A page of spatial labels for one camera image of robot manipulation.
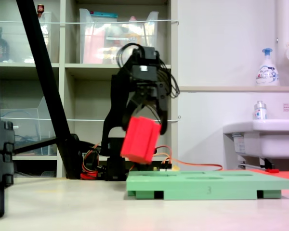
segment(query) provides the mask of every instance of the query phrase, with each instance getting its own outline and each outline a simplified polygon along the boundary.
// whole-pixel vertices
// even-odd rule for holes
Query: green foam board
[[[280,198],[289,189],[289,179],[251,171],[132,171],[126,181],[128,196],[164,200],[239,200]]]

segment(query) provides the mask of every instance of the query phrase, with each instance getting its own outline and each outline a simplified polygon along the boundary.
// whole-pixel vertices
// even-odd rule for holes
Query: floor
[[[289,231],[282,199],[163,201],[127,198],[125,182],[15,179],[0,231]]]

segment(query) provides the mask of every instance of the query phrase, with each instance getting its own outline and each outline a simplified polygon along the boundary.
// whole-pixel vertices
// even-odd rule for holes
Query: white sink
[[[267,119],[226,125],[224,134],[234,137],[239,155],[289,158],[289,120]]]

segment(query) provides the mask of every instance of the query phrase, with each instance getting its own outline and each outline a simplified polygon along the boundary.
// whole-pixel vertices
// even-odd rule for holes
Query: plastic bin
[[[104,23],[95,24],[87,9],[80,9],[80,63],[116,64],[118,50],[130,43],[156,47],[157,22]],[[158,12],[151,12],[147,21],[157,20]],[[123,62],[129,58],[133,47],[126,49]]]
[[[47,104],[43,97],[38,108],[27,109],[1,109],[0,116],[2,120],[11,121],[15,131],[15,148],[27,145],[36,141],[51,138],[55,136],[51,120],[31,120],[50,119]],[[56,145],[50,145],[38,148],[24,153],[26,155],[57,155]]]
[[[40,25],[52,63],[59,62],[59,24],[52,12],[44,12]],[[26,31],[22,23],[0,22],[0,62],[34,63]]]

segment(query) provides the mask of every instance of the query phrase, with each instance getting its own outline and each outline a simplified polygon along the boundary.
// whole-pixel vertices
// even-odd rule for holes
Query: soap dispenser
[[[256,86],[279,86],[279,74],[271,60],[271,48],[263,49],[264,62],[260,66],[256,77]]]

